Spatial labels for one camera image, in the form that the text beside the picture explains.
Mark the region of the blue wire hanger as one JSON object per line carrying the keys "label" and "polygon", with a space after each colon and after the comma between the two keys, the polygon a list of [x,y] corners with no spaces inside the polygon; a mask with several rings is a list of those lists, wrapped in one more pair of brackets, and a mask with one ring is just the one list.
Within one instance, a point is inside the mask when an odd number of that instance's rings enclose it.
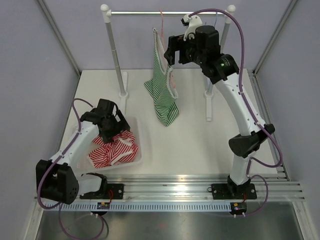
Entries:
{"label": "blue wire hanger", "polygon": [[216,27],[216,24],[218,22],[218,13],[219,13],[218,11],[215,12],[215,20],[214,20],[214,25],[213,25],[214,27]]}

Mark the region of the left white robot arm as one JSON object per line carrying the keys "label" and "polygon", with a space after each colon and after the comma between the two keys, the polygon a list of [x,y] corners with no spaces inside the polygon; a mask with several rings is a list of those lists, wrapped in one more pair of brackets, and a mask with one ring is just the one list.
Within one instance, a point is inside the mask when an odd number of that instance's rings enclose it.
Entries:
{"label": "left white robot arm", "polygon": [[56,206],[69,205],[81,196],[84,199],[103,199],[109,194],[105,175],[88,172],[76,176],[73,168],[80,162],[96,137],[110,143],[117,134],[130,130],[130,126],[118,105],[101,98],[97,106],[83,115],[75,112],[77,129],[67,145],[49,160],[41,159],[35,167],[36,193],[39,205],[50,209],[43,199],[54,201]]}

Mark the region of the green striped tank top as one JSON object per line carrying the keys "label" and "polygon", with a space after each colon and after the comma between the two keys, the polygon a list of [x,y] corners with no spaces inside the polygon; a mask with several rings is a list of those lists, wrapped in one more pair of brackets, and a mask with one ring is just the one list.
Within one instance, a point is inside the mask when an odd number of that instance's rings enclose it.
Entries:
{"label": "green striped tank top", "polygon": [[178,92],[172,83],[173,68],[164,57],[164,47],[156,28],[153,33],[153,68],[152,77],[144,86],[152,97],[155,114],[161,124],[168,127],[179,116],[176,105]]}

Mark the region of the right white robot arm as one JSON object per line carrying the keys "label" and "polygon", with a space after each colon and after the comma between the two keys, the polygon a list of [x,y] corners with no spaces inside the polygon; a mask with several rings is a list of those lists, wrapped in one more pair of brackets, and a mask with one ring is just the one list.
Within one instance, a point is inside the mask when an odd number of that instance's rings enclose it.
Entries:
{"label": "right white robot arm", "polygon": [[175,64],[176,52],[179,52],[180,64],[195,63],[200,66],[202,73],[226,100],[238,126],[238,135],[228,141],[234,154],[231,173],[226,183],[212,184],[213,198],[248,198],[253,189],[247,172],[250,160],[268,136],[275,132],[275,127],[265,123],[252,105],[246,105],[238,65],[231,55],[221,53],[219,33],[212,25],[199,26],[187,37],[170,36],[164,53],[170,65]]}

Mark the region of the pink wire hanger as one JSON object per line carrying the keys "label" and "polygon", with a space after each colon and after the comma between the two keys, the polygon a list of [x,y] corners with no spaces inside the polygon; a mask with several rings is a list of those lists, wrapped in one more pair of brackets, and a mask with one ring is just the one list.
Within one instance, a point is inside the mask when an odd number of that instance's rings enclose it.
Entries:
{"label": "pink wire hanger", "polygon": [[[161,15],[160,37],[161,37],[161,42],[162,42],[163,48],[165,49],[166,43],[165,43],[165,36],[164,36],[164,15],[163,15],[163,11],[161,9],[159,9],[159,12],[160,12],[160,15]],[[172,87],[176,88],[176,83],[175,83],[175,79],[174,79],[174,76],[173,76],[172,72],[169,74],[169,81],[170,81]]]}

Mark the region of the red striped tank top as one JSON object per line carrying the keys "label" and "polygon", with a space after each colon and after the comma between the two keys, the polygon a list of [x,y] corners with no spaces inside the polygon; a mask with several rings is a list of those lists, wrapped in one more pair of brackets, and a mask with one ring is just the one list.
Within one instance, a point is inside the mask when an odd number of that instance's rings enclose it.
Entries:
{"label": "red striped tank top", "polygon": [[117,134],[112,143],[103,143],[99,135],[92,143],[98,147],[88,154],[88,159],[96,169],[132,163],[139,150],[131,131]]}

